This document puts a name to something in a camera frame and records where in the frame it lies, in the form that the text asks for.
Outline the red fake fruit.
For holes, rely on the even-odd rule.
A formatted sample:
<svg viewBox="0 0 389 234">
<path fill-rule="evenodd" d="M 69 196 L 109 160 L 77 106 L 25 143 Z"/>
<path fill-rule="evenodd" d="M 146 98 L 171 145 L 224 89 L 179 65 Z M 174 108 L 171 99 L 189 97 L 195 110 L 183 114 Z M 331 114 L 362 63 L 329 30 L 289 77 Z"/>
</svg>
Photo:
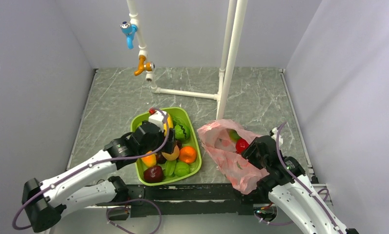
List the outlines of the red fake fruit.
<svg viewBox="0 0 389 234">
<path fill-rule="evenodd" d="M 246 150 L 249 147 L 249 143 L 244 140 L 243 138 L 240 138 L 237 140 L 235 144 L 235 149 L 238 154 L 241 154 L 244 150 Z"/>
</svg>

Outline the fake peach orange pink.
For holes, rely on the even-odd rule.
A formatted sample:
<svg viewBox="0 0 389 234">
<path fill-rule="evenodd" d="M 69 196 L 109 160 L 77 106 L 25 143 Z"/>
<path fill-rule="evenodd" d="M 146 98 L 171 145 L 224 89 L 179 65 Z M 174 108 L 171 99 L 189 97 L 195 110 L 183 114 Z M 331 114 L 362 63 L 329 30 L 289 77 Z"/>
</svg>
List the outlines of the fake peach orange pink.
<svg viewBox="0 0 389 234">
<path fill-rule="evenodd" d="M 169 161 L 176 160 L 179 157 L 179 155 L 180 155 L 180 148 L 177 145 L 174 147 L 173 152 L 170 154 L 166 152 L 162 152 L 162 156 Z"/>
</svg>

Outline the green fake fruit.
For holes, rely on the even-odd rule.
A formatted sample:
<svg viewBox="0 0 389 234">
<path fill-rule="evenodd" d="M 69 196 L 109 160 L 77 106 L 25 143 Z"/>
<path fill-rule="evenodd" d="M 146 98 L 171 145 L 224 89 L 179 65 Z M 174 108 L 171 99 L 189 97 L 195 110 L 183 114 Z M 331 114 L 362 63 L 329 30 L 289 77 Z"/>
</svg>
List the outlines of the green fake fruit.
<svg viewBox="0 0 389 234">
<path fill-rule="evenodd" d="M 228 133 L 230 140 L 234 143 L 237 143 L 237 141 L 241 139 L 241 137 L 239 136 L 237 131 L 234 129 L 227 129 L 227 133 Z"/>
</svg>

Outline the pink plastic bag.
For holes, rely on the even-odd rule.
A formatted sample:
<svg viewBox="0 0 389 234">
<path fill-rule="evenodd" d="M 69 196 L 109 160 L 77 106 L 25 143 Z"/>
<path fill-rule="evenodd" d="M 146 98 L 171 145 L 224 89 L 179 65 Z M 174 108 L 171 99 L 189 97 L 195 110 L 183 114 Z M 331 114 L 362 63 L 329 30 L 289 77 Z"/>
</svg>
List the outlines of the pink plastic bag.
<svg viewBox="0 0 389 234">
<path fill-rule="evenodd" d="M 197 129 L 197 133 L 202 147 L 232 187 L 247 195 L 257 188 L 257 182 L 267 176 L 268 172 L 266 169 L 257 169 L 236 152 L 235 143 L 230 139 L 228 130 L 235 130 L 247 143 L 260 137 L 231 119 L 213 120 Z"/>
</svg>

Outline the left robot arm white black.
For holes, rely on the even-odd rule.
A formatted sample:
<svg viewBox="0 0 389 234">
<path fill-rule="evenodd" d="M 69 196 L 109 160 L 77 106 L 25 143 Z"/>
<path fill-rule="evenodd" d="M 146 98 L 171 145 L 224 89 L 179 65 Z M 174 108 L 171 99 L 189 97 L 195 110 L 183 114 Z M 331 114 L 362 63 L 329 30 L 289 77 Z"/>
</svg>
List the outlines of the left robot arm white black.
<svg viewBox="0 0 389 234">
<path fill-rule="evenodd" d="M 123 204 L 129 190 L 119 176 L 91 186 L 90 183 L 135 163 L 149 152 L 170 153 L 176 146 L 175 130 L 143 121 L 134 132 L 112 140 L 94 156 L 53 178 L 33 178 L 23 188 L 22 208 L 29 227 L 36 233 L 46 231 L 63 217 L 96 204 Z"/>
</svg>

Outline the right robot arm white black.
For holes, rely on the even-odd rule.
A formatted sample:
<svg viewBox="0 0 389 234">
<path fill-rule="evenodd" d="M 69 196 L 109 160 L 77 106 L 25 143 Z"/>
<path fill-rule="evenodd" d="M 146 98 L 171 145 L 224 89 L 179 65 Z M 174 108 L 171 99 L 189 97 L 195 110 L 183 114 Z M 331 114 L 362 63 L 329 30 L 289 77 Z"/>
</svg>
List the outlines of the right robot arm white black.
<svg viewBox="0 0 389 234">
<path fill-rule="evenodd" d="M 274 136 L 255 138 L 241 156 L 268 175 L 252 192 L 261 202 L 272 202 L 305 234 L 356 234 L 320 197 L 300 163 L 283 156 Z"/>
</svg>

